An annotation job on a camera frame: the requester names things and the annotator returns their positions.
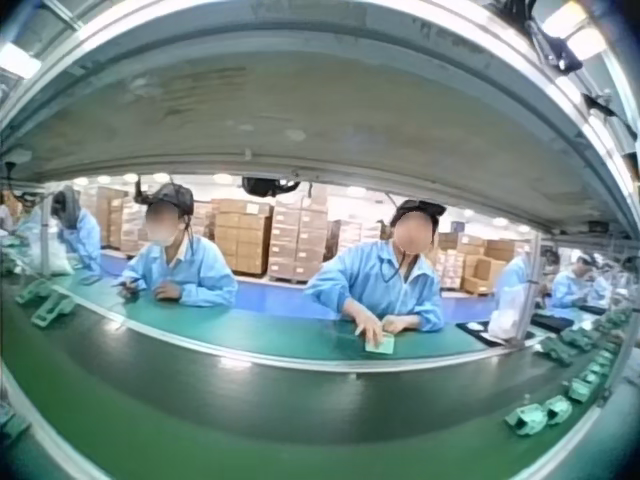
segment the white plastic bag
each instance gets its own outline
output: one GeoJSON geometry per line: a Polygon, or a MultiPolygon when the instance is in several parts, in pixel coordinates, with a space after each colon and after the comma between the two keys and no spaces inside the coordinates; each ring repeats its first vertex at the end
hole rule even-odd
{"type": "MultiPolygon", "coordinates": [[[[30,261],[29,266],[35,272],[42,271],[40,234],[28,236],[30,261]]],[[[72,275],[73,268],[67,258],[67,248],[58,239],[57,229],[49,230],[49,272],[51,275],[72,275]]]]}
{"type": "Polygon", "coordinates": [[[516,336],[518,319],[527,295],[527,285],[525,283],[500,291],[498,309],[491,314],[487,328],[489,335],[502,340],[509,340],[516,336]]]}

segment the blue floor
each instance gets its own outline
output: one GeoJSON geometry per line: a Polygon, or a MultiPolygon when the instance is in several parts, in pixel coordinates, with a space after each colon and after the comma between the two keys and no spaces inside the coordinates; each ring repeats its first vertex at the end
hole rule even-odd
{"type": "MultiPolygon", "coordinates": [[[[120,275],[127,261],[113,255],[102,255],[106,273],[120,275]]],[[[236,307],[258,313],[303,318],[337,318],[329,309],[318,305],[304,295],[303,290],[266,283],[238,282],[236,307]]],[[[444,317],[451,323],[488,320],[493,310],[493,299],[488,297],[443,298],[444,317]]]]}

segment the overhead shelf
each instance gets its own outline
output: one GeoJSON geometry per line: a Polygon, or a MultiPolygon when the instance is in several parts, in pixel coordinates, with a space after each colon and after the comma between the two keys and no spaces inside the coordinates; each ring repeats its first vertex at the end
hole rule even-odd
{"type": "Polygon", "coordinates": [[[609,134],[513,30],[469,2],[398,3],[125,2],[5,102],[8,148],[33,152],[15,176],[297,175],[640,238],[609,134]]]}

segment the green conveyor belt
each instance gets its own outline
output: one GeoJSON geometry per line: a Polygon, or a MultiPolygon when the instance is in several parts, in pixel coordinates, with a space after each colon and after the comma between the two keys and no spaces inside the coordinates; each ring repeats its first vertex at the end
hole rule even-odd
{"type": "Polygon", "coordinates": [[[525,393],[560,393],[588,354],[568,369],[523,350],[395,374],[236,371],[109,332],[84,308],[40,330],[13,290],[3,289],[3,360],[44,418],[115,478],[508,478],[588,408],[528,439],[503,422],[525,393]]]}

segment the black hair cap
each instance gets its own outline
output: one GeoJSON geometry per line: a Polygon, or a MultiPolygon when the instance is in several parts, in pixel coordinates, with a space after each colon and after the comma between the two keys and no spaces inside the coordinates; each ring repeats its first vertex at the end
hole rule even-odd
{"type": "Polygon", "coordinates": [[[181,217],[193,216],[193,192],[183,185],[173,182],[165,183],[146,201],[149,206],[157,202],[170,203],[178,209],[178,214],[181,217]]]}
{"type": "Polygon", "coordinates": [[[395,228],[400,219],[407,213],[420,212],[431,220],[431,224],[433,225],[433,236],[435,236],[438,231],[438,225],[440,225],[440,217],[444,215],[444,212],[446,211],[447,208],[438,203],[426,202],[424,200],[405,200],[396,209],[396,213],[391,219],[390,226],[391,228],[395,228]]]}

